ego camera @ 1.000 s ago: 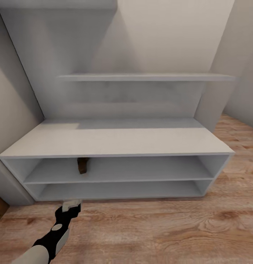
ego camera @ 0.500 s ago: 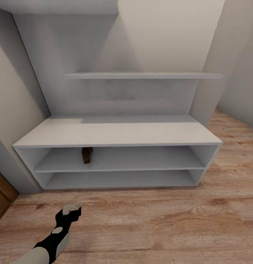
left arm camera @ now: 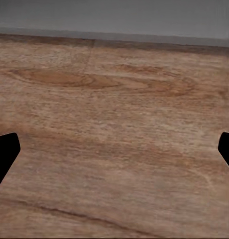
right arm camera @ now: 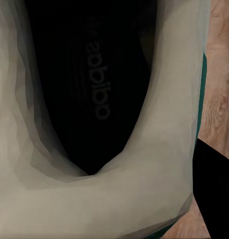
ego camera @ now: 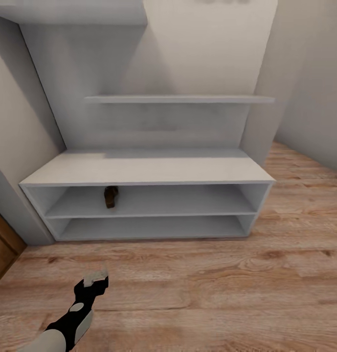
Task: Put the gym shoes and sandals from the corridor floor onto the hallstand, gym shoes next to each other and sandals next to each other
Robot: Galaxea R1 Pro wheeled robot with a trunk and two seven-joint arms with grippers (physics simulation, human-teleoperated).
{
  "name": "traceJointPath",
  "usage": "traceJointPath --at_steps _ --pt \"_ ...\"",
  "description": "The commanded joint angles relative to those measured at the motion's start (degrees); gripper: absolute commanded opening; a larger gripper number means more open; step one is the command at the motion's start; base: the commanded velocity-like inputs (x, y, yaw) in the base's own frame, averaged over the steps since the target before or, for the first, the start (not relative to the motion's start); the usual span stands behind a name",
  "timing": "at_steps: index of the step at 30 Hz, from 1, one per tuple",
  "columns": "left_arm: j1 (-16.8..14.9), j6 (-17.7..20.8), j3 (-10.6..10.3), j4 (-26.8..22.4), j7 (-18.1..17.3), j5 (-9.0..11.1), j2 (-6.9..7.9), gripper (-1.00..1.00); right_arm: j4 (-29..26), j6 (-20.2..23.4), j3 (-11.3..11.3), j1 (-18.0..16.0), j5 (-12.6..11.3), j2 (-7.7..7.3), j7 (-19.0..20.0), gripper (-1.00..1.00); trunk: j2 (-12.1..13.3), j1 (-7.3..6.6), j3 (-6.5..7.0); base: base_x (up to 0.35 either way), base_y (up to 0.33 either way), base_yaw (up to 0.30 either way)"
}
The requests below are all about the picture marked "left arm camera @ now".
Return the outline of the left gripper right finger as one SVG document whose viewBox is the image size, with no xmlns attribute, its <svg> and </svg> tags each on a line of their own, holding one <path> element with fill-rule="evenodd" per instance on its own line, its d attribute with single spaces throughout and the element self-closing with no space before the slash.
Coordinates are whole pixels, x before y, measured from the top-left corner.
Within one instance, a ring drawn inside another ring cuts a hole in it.
<svg viewBox="0 0 229 239">
<path fill-rule="evenodd" d="M 224 160 L 229 165 L 229 133 L 222 132 L 222 135 L 220 137 L 218 150 Z"/>
</svg>

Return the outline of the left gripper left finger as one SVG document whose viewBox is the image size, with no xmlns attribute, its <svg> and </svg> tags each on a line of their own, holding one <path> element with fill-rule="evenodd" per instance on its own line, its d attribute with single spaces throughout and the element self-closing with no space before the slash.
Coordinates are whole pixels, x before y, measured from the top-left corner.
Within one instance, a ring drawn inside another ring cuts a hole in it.
<svg viewBox="0 0 229 239">
<path fill-rule="evenodd" d="M 16 132 L 0 136 L 0 183 L 19 153 L 20 143 Z"/>
</svg>

